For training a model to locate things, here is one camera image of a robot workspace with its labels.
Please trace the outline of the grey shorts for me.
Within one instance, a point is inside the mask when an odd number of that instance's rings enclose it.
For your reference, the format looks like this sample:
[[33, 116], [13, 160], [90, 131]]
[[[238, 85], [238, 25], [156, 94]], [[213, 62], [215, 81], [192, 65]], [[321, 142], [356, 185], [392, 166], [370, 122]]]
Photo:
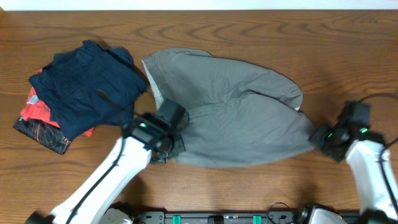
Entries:
[[303, 93], [284, 75], [186, 48], [160, 50], [142, 63], [156, 104], [170, 99], [188, 112], [175, 162], [246, 167], [312, 150]]

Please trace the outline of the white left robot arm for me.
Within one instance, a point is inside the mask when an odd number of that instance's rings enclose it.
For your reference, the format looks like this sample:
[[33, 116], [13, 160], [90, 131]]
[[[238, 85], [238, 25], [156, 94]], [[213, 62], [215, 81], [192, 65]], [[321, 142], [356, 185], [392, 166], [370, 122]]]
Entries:
[[122, 136], [88, 179], [48, 216], [34, 212], [27, 223], [99, 223], [114, 199], [149, 164], [164, 164], [185, 149], [180, 131], [186, 112], [145, 113], [123, 127]]

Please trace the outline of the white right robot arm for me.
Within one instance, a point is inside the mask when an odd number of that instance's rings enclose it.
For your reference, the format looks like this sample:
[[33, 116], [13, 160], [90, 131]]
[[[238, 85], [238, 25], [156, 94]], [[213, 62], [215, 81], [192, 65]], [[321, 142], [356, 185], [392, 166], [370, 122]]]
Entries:
[[359, 223], [397, 223], [397, 182], [383, 135], [365, 125], [326, 124], [309, 141], [336, 162], [349, 165], [359, 196]]

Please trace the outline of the navy blue folded garment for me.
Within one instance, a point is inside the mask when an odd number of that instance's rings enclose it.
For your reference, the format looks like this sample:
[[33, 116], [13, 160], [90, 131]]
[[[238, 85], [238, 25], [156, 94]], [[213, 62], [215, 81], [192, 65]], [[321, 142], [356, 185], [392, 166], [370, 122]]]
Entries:
[[92, 40], [55, 54], [29, 82], [70, 141], [98, 125], [128, 122], [135, 99], [147, 89], [126, 49], [103, 49]]

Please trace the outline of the black patterned folded garment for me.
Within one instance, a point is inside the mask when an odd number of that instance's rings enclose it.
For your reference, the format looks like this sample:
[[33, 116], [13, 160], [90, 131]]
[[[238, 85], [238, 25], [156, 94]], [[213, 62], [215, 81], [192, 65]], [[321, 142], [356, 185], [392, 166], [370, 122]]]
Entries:
[[60, 155], [64, 155], [71, 144], [60, 128], [38, 119], [26, 121], [21, 116], [13, 128]]

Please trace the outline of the red folded garment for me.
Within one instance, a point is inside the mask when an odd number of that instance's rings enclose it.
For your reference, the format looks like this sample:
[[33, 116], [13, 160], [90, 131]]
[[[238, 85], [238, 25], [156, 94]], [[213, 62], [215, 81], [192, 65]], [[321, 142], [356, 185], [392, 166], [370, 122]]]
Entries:
[[20, 112], [18, 123], [22, 125], [28, 121], [35, 120], [41, 124], [49, 124], [55, 128], [57, 134], [61, 134], [64, 137], [65, 135], [62, 133], [58, 123], [50, 120], [50, 115], [50, 108], [39, 99], [34, 87], [32, 87], [27, 96], [26, 105]]

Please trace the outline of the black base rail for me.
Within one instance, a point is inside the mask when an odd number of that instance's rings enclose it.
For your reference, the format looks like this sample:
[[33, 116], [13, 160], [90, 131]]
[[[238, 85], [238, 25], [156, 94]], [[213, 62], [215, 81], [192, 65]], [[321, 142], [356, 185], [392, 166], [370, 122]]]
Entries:
[[300, 216], [308, 215], [294, 208], [273, 208], [269, 212], [168, 212], [164, 209], [139, 213], [129, 204], [113, 204], [100, 219], [102, 224], [268, 224], [300, 223]]

